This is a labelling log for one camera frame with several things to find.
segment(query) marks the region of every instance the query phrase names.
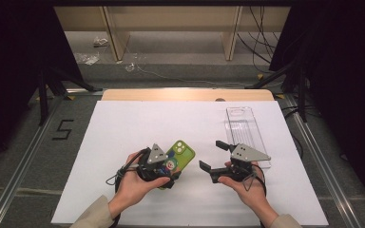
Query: table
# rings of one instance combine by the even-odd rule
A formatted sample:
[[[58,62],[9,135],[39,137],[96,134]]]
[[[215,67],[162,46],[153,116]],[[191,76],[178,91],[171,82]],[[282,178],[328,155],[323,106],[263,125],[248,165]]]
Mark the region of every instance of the table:
[[[213,102],[218,98],[226,102]],[[115,89],[106,91],[103,99],[96,105],[52,223],[70,224],[102,194],[110,198],[114,189],[105,181],[123,165],[127,154],[151,143],[168,147],[181,137],[196,151],[196,158],[172,189],[151,191],[138,205],[124,211],[120,225],[258,226],[258,218],[236,193],[213,184],[198,166],[198,160],[215,167],[228,160],[228,153],[215,146],[215,140],[226,140],[225,108],[250,106],[272,157],[272,166],[265,170],[271,204],[302,225],[328,225],[279,106],[269,91]]]

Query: gray floor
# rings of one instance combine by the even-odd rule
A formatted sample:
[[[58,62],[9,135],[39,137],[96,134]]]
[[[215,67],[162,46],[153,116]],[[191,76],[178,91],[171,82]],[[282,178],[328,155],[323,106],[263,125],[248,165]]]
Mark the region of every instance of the gray floor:
[[[270,44],[274,45],[277,41],[275,36],[267,35]],[[220,35],[216,32],[133,32],[121,62],[113,60],[108,47],[92,47],[94,38],[106,38],[105,33],[68,32],[67,37],[74,53],[87,56],[97,56],[99,53],[100,60],[94,65],[80,64],[85,80],[97,87],[242,88],[256,83],[259,74],[268,75],[260,72],[267,71],[268,64],[255,58],[257,67],[254,67],[253,55],[240,40],[236,44],[233,61],[226,62]],[[243,33],[241,37],[250,47],[254,46],[248,34]],[[258,45],[257,51],[269,58],[264,46]],[[282,79],[266,88],[280,93]],[[65,85],[67,88],[77,87],[72,83]],[[292,97],[292,94],[285,95],[286,98]],[[0,196],[37,131],[39,105],[36,97],[30,100],[29,111],[24,114],[8,142],[8,149],[0,152]],[[50,224],[50,218],[67,182],[95,103],[101,96],[79,94],[72,99],[60,101],[0,227],[55,227]],[[281,107],[289,104],[287,99],[277,101]],[[313,101],[308,99],[308,103],[311,105]],[[64,132],[56,131],[62,120],[73,120],[64,123],[64,127],[72,131],[66,141],[54,141],[53,138],[65,136]],[[363,185],[349,163],[339,156],[340,148],[318,111],[308,109],[307,120],[320,150],[335,171],[335,178],[355,211],[359,227],[365,227]],[[335,198],[321,175],[312,151],[306,145],[295,117],[288,118],[287,123],[303,147],[303,164],[330,227],[346,227],[346,219],[337,208]]]

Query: hand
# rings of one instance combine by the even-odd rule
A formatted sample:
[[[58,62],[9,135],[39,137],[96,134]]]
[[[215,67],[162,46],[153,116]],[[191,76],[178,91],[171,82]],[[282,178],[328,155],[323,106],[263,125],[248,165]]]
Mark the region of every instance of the hand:
[[[226,162],[225,165],[229,167],[231,162]],[[257,169],[257,175],[262,179],[262,173]],[[278,217],[278,214],[271,207],[268,200],[266,199],[265,193],[263,191],[262,184],[254,179],[250,189],[245,190],[242,182],[237,182],[228,177],[219,177],[218,181],[226,186],[231,187],[233,190],[237,192],[240,200],[250,207],[254,213],[261,220],[262,224],[265,227],[270,227],[272,222]]]
[[[137,154],[138,152],[129,155],[126,163],[131,161]],[[167,177],[158,178],[153,181],[144,181],[138,176],[136,171],[127,171],[121,180],[118,192],[108,203],[111,216],[113,218],[117,217],[126,208],[140,202],[150,190],[158,188],[169,181],[170,178]]]

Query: phone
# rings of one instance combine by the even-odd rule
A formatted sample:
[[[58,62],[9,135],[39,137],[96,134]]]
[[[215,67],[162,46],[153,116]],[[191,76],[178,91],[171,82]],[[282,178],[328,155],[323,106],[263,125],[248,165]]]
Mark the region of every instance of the phone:
[[[183,171],[195,157],[195,151],[181,140],[176,141],[165,154],[167,159],[159,171],[170,175]]]

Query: aluminum rail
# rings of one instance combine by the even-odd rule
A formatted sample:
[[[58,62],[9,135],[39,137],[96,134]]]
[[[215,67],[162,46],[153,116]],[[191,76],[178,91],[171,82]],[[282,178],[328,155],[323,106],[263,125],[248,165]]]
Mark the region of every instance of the aluminum rail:
[[[64,100],[64,97],[55,97],[52,101],[51,110],[43,125],[38,126],[38,129],[31,140],[28,149],[26,150],[22,160],[19,162],[16,170],[10,178],[9,183],[5,187],[0,197],[0,223],[2,222],[5,214],[7,213],[10,204],[16,194],[16,191],[26,175],[31,162],[33,161],[34,155],[38,150],[42,140],[44,139],[45,133],[49,127],[52,116],[55,114],[59,104]]]
[[[296,106],[297,103],[295,99],[288,95],[287,97],[287,104],[289,106]],[[357,228],[362,227],[360,224],[359,219],[355,214],[355,210],[352,204],[348,201],[344,191],[340,187],[339,182],[334,175],[333,170],[331,169],[330,165],[328,164],[327,160],[325,159],[324,154],[322,153],[321,149],[319,148],[316,139],[313,136],[309,126],[307,123],[304,123],[300,116],[296,113],[294,115],[295,121],[300,129],[301,135],[306,141],[308,148],[315,160],[318,170],[327,185],[328,190],[330,191],[334,202],[336,203],[336,207],[339,213],[342,215],[342,218],[346,224],[346,227],[349,228]]]

